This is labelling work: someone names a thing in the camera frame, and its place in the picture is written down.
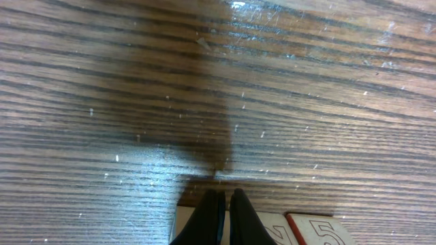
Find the blue T block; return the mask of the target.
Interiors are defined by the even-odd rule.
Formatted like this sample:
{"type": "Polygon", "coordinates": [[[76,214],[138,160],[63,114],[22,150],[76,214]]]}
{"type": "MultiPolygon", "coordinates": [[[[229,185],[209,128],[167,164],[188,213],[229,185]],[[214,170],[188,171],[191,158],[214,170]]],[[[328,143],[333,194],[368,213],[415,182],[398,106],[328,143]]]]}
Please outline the blue T block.
{"type": "MultiPolygon", "coordinates": [[[[168,243],[171,243],[183,230],[187,221],[193,214],[194,207],[177,206],[174,216],[173,226],[171,229],[170,239],[168,243]]],[[[230,213],[225,211],[225,219],[223,226],[223,235],[221,239],[221,245],[230,245],[230,213]]]]}

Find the brown engraved wood block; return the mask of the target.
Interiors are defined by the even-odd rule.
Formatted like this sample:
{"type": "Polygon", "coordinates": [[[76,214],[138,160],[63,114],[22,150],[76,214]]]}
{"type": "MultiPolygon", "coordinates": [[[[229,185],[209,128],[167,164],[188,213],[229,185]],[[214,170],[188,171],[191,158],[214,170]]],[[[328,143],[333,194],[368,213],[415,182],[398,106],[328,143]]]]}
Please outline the brown engraved wood block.
{"type": "Polygon", "coordinates": [[[288,213],[285,217],[300,245],[356,245],[336,218],[294,213],[288,213]]]}

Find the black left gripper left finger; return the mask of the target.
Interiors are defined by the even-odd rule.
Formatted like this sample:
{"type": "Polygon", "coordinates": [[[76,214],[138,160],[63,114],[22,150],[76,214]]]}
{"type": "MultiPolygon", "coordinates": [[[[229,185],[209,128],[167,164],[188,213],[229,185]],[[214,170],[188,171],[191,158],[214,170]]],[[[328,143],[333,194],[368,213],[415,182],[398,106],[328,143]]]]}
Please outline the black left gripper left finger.
{"type": "Polygon", "coordinates": [[[170,245],[219,245],[225,219],[225,193],[207,190],[183,230],[170,245]]]}

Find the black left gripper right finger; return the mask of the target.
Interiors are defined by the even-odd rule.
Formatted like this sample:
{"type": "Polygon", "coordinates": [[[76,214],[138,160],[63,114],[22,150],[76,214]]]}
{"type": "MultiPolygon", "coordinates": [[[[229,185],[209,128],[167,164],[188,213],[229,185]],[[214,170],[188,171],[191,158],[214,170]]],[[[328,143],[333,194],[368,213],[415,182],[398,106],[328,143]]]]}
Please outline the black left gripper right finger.
{"type": "Polygon", "coordinates": [[[230,245],[276,245],[242,189],[230,201],[230,245]]]}

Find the blue L block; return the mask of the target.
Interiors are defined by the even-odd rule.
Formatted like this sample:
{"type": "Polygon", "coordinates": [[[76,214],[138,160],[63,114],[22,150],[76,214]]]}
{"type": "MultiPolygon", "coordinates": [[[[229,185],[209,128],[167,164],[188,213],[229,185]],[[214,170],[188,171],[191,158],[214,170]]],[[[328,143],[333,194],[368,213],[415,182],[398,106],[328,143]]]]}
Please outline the blue L block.
{"type": "Polygon", "coordinates": [[[270,237],[278,245],[298,245],[286,218],[282,214],[257,212],[270,237]]]}

